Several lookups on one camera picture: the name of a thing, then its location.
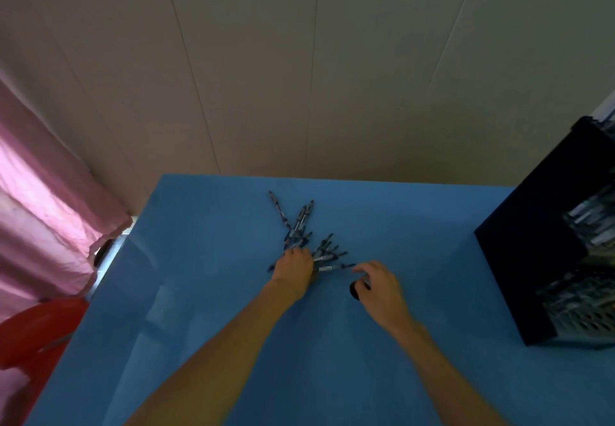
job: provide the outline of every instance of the red plastic chair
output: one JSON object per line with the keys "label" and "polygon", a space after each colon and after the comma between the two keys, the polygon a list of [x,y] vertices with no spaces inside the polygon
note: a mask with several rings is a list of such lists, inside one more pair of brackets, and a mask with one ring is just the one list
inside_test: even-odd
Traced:
{"label": "red plastic chair", "polygon": [[20,368],[30,378],[21,423],[34,407],[88,306],[81,298],[58,299],[0,323],[0,369]]}

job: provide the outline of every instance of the beige wall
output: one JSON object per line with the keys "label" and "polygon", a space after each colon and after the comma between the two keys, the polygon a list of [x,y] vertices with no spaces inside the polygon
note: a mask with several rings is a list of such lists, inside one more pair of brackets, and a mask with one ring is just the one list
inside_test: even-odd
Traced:
{"label": "beige wall", "polygon": [[615,0],[0,0],[0,61],[137,213],[166,172],[516,184],[615,87]]}

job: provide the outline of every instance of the pink curtain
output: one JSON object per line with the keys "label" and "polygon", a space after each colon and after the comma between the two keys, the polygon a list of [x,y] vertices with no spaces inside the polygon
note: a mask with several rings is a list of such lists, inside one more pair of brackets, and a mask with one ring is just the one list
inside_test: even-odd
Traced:
{"label": "pink curtain", "polygon": [[0,322],[82,294],[92,258],[130,215],[0,82]]}

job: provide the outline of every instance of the blue tabletop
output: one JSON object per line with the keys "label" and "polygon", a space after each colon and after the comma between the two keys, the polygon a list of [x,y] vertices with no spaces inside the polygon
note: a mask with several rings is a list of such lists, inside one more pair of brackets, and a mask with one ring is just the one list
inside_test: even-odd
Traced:
{"label": "blue tabletop", "polygon": [[[472,232],[509,188],[165,175],[27,425],[121,425],[269,279],[285,235],[268,190],[347,262],[378,259],[413,315],[512,424],[612,425],[615,352],[526,347]],[[278,322],[230,425],[440,424],[411,362],[323,275]]]}

